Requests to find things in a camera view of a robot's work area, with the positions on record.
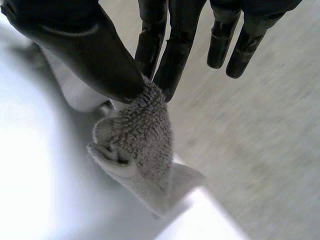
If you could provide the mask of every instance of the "cloth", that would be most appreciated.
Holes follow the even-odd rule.
[[[196,170],[173,162],[173,134],[165,96],[154,84],[131,104],[111,101],[115,111],[93,129],[88,151],[101,168],[158,216],[202,184]]]
[[[40,49],[61,88],[65,100],[73,109],[83,113],[91,113],[109,101],[106,96],[101,95],[81,81],[50,51],[43,47],[40,47]]]

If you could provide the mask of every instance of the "white countertop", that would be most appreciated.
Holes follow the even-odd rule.
[[[0,239],[248,239],[205,189],[157,219],[108,177],[86,152],[97,115],[69,108],[28,44],[0,16]]]

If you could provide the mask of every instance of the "black robotic finger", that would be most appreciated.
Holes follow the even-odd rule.
[[[244,73],[267,30],[273,27],[283,15],[284,13],[276,13],[268,17],[244,15],[240,36],[226,67],[226,74],[229,77],[237,79]]]
[[[178,86],[207,0],[169,0],[171,32],[153,82],[169,102]]]
[[[140,72],[152,79],[156,70],[167,24],[167,0],[138,0],[142,31],[135,52]]]
[[[240,17],[240,0],[210,0],[210,4],[215,19],[206,63],[219,69],[224,64]]]
[[[19,32],[59,57],[98,93],[130,103],[143,91],[145,84],[134,59],[98,4],[72,23],[17,15],[7,1],[1,9]]]

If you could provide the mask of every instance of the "terry cloth towel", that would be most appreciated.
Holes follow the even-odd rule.
[[[144,91],[131,104],[111,101],[115,111],[95,125],[88,151],[108,175],[163,217],[204,177],[173,162],[165,97],[154,83],[144,80]]]

